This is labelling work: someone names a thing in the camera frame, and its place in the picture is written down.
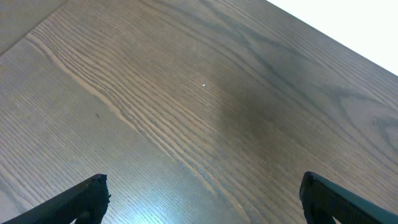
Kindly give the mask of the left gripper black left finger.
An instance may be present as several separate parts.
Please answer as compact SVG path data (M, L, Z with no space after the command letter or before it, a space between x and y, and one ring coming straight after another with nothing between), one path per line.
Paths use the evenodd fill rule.
M100 224L110 199L106 181L96 174L4 224Z

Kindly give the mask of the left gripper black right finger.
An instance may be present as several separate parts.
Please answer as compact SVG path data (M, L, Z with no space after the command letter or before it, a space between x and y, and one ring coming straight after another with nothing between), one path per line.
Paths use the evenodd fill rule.
M307 223L397 223L397 215L314 173L306 172L299 198Z

